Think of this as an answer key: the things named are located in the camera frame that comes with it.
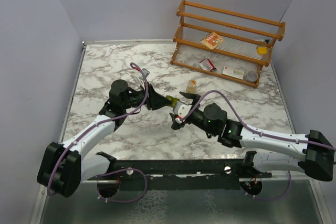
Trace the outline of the orange snack packet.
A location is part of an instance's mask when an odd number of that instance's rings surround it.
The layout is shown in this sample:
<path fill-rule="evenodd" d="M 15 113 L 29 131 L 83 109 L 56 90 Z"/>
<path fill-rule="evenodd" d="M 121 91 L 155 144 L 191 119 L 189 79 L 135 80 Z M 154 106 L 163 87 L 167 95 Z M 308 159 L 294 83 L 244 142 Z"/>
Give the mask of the orange snack packet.
<path fill-rule="evenodd" d="M 211 32 L 200 40 L 206 48 L 213 50 L 224 42 L 224 38 L 215 32 Z"/>

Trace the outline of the clear pill bottle gold lid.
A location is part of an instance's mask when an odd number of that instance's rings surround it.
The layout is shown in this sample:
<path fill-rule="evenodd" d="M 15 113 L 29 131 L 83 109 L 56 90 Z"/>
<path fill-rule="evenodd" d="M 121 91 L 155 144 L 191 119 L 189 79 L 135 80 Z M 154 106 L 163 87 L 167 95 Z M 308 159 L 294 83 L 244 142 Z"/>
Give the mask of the clear pill bottle gold lid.
<path fill-rule="evenodd" d="M 188 93 L 196 93 L 197 83 L 195 80 L 189 80 L 186 86 L 186 92 Z"/>

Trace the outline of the white green medicine box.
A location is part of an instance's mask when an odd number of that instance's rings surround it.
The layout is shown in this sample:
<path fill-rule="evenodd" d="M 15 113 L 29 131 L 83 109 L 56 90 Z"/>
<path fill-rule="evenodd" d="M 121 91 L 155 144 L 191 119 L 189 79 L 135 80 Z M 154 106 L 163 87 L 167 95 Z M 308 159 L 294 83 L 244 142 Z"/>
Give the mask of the white green medicine box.
<path fill-rule="evenodd" d="M 231 68 L 228 66 L 224 66 L 223 67 L 223 71 L 222 71 L 223 75 L 229 76 L 229 77 L 233 77 L 236 79 L 240 79 L 243 80 L 244 79 L 244 71 L 235 69 L 235 68 Z"/>

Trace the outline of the wooden shelf rack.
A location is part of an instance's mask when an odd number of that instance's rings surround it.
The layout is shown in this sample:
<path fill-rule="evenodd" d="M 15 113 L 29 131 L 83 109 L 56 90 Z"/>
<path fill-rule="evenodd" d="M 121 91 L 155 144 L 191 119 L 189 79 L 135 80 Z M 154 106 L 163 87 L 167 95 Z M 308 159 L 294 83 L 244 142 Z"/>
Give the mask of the wooden shelf rack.
<path fill-rule="evenodd" d="M 285 22 L 187 0 L 181 0 L 176 15 L 180 21 L 173 37 L 176 48 L 170 60 L 171 64 L 253 88 L 259 86 L 263 68 L 270 65 L 274 45 L 283 40 L 286 30 Z M 224 42 L 213 50 L 200 43 L 211 32 L 224 38 Z M 257 46 L 267 47 L 268 53 L 258 55 Z M 201 69 L 198 63 L 203 59 L 211 60 L 217 70 L 210 72 Z M 244 79 L 223 75 L 224 66 L 244 71 Z M 245 80 L 249 71 L 258 73 L 259 79 L 256 83 Z"/>

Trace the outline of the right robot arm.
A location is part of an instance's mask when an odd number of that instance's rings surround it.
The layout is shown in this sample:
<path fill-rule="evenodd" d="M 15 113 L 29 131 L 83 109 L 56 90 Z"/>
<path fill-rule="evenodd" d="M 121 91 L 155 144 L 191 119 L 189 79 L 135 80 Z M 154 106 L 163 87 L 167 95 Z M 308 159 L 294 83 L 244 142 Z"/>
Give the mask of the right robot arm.
<path fill-rule="evenodd" d="M 254 148 L 261 152 L 249 152 L 241 164 L 246 177 L 254 177 L 259 172 L 276 170 L 296 171 L 310 178 L 330 182 L 333 180 L 335 147 L 317 130 L 309 134 L 285 134 L 262 130 L 238 119 L 230 120 L 227 112 L 216 103 L 199 109 L 202 97 L 184 93 L 192 104 L 167 96 L 173 112 L 172 129 L 179 130 L 185 124 L 193 124 L 206 133 L 208 138 L 216 137 L 222 145 L 232 148 Z"/>

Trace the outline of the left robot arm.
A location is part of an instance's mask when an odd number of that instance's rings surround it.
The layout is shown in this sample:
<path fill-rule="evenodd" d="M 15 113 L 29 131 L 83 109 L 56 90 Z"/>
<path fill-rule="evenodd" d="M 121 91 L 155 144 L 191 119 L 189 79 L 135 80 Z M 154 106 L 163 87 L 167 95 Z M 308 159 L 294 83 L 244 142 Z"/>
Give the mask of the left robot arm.
<path fill-rule="evenodd" d="M 91 178 L 85 168 L 84 157 L 106 136 L 115 132 L 132 114 L 142 106 L 148 110 L 158 110 L 170 106 L 172 102 L 158 94 L 151 84 L 135 91 L 125 80 L 111 84 L 109 98 L 92 123 L 71 139 L 61 144 L 52 142 L 45 150 L 37 182 L 47 188 L 47 194 L 71 196 L 79 184 Z"/>

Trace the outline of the green pill organizer box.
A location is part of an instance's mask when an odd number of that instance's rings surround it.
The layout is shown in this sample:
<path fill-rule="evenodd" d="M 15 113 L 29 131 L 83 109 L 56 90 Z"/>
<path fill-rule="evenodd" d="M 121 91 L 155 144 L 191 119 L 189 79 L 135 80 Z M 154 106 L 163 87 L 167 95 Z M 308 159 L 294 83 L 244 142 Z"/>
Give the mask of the green pill organizer box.
<path fill-rule="evenodd" d="M 176 97 L 172 97 L 170 95 L 167 95 L 166 98 L 170 101 L 170 107 L 174 108 L 175 105 L 180 101 L 178 98 Z"/>

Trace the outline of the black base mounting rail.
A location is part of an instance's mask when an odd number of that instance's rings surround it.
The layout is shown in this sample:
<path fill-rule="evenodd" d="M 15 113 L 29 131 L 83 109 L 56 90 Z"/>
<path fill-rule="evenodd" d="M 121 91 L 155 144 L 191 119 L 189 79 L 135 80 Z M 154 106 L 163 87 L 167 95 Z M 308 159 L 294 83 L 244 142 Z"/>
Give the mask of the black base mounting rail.
<path fill-rule="evenodd" d="M 117 191 L 146 190 L 239 190 L 240 180 L 270 178 L 271 173 L 252 167 L 255 152 L 243 159 L 175 159 L 110 161 L 108 176 L 95 176 L 91 181 L 103 194 Z"/>

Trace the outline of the yellow lid container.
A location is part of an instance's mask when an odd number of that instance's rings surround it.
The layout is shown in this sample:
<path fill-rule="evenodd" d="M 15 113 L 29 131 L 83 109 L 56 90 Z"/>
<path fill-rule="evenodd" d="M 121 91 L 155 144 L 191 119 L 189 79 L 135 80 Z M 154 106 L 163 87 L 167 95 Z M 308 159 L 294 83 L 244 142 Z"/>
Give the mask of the yellow lid container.
<path fill-rule="evenodd" d="M 256 51 L 258 55 L 263 56 L 268 53 L 268 48 L 264 46 L 257 46 Z"/>

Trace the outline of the grey round container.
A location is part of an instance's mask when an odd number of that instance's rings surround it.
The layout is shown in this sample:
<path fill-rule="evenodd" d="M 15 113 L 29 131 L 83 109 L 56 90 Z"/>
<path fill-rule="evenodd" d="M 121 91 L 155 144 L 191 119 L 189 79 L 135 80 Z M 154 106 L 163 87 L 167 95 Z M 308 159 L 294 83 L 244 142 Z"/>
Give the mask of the grey round container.
<path fill-rule="evenodd" d="M 245 80 L 250 83 L 256 83 L 259 79 L 259 75 L 255 71 L 249 71 L 245 75 Z"/>

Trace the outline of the red white medicine packet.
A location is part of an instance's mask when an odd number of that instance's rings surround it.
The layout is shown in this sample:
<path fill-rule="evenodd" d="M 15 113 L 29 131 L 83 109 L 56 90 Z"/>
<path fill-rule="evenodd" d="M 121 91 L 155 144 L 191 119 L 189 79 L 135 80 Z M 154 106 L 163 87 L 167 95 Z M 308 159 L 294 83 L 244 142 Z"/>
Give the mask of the red white medicine packet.
<path fill-rule="evenodd" d="M 203 59 L 201 60 L 199 63 L 198 63 L 198 66 L 203 69 L 203 70 L 206 70 L 206 71 L 210 71 L 210 72 L 213 72 L 213 71 L 216 71 L 216 67 L 214 66 L 214 64 L 212 63 L 211 60 L 209 59 Z"/>

